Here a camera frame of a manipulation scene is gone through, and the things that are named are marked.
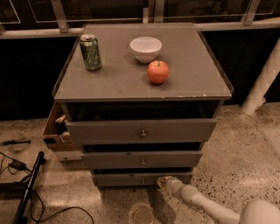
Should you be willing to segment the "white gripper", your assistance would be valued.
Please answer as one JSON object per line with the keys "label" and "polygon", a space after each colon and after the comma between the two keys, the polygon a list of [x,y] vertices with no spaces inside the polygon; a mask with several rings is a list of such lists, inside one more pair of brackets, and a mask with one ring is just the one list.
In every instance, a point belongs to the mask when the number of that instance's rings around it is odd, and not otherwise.
{"label": "white gripper", "polygon": [[184,198],[186,196],[186,184],[177,178],[171,176],[159,177],[157,185],[175,198]]}

